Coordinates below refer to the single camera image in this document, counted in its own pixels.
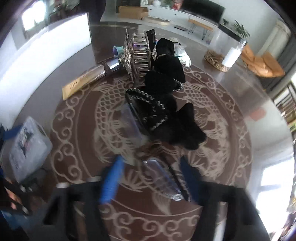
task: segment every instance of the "cardboard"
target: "cardboard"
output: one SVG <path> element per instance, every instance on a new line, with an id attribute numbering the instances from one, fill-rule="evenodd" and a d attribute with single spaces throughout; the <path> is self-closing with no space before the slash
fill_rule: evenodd
<path id="1" fill-rule="evenodd" d="M 148 16 L 148 8 L 146 7 L 134 7 L 134 6 L 120 6 L 119 15 L 120 18 L 133 18 L 143 19 Z"/>

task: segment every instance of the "glass jar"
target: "glass jar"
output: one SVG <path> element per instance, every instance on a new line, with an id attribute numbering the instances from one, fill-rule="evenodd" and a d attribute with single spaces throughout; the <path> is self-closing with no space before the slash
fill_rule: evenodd
<path id="1" fill-rule="evenodd" d="M 220 71 L 227 72 L 240 56 L 247 41 L 219 24 L 205 54 L 205 59 Z"/>

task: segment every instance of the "clear plastic bag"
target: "clear plastic bag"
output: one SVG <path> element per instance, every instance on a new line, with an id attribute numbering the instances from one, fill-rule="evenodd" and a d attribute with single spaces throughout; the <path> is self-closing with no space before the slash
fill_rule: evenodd
<path id="1" fill-rule="evenodd" d="M 177 184 L 172 181 L 167 172 L 155 159 L 149 159 L 143 162 L 147 168 L 154 184 L 162 191 L 168 198 L 175 201 L 184 199 Z"/>
<path id="2" fill-rule="evenodd" d="M 121 121 L 125 132 L 136 148 L 147 142 L 147 137 L 142 135 L 137 125 L 137 120 L 134 118 L 128 103 L 125 103 L 121 109 Z"/>
<path id="3" fill-rule="evenodd" d="M 181 64 L 183 66 L 190 67 L 191 66 L 191 60 L 190 60 L 190 57 L 188 56 L 188 54 L 186 53 L 186 51 L 184 49 L 186 47 L 186 45 L 184 45 L 184 44 L 182 45 L 179 42 L 178 38 L 171 37 L 170 40 L 175 43 L 175 46 L 174 46 L 175 54 L 174 54 L 174 56 L 178 57 L 178 59 L 180 60 L 180 62 L 181 62 Z"/>

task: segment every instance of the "television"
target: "television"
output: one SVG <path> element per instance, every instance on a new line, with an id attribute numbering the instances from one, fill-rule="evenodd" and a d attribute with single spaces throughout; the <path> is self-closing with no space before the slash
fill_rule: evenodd
<path id="1" fill-rule="evenodd" d="M 181 9 L 215 23 L 220 22 L 225 10 L 224 7 L 209 0 L 184 0 Z"/>

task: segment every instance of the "white cabinet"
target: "white cabinet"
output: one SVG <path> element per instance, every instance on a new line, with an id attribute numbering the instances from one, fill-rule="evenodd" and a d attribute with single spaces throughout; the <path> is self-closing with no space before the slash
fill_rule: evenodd
<path id="1" fill-rule="evenodd" d="M 174 10 L 167 7 L 157 7 L 153 5 L 142 5 L 143 7 L 147 7 L 149 10 L 149 16 L 156 17 L 156 18 L 162 18 L 167 19 L 172 22 L 174 25 L 179 25 L 185 28 L 190 28 L 191 24 L 188 22 L 188 19 L 194 19 L 200 23 L 203 23 L 213 29 L 215 29 L 215 25 L 213 23 L 210 23 L 202 18 L 196 17 L 194 15 L 191 15 L 189 13 L 181 12 L 178 10 Z"/>

